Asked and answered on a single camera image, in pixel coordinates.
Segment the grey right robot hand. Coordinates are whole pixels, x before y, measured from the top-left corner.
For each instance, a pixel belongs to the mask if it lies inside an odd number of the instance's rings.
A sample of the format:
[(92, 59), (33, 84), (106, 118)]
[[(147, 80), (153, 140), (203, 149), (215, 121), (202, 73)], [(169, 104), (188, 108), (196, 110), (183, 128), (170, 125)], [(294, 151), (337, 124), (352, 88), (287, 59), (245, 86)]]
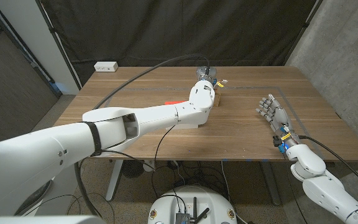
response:
[(284, 136), (287, 133), (293, 132), (289, 115), (287, 115), (285, 109), (272, 94), (269, 94), (266, 98), (262, 98), (262, 100), (259, 101), (259, 107), (255, 110), (268, 121), (272, 131), (277, 136)]

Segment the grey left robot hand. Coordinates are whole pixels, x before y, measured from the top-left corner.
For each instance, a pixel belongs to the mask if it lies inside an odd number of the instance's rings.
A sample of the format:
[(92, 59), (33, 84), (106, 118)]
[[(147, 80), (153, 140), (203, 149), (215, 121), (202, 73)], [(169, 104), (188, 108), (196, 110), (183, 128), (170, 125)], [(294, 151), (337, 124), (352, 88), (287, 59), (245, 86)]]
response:
[(214, 80), (216, 79), (216, 68), (215, 67), (197, 67), (196, 69), (196, 77), (198, 81), (200, 80), (206, 80), (210, 83), (214, 83)]

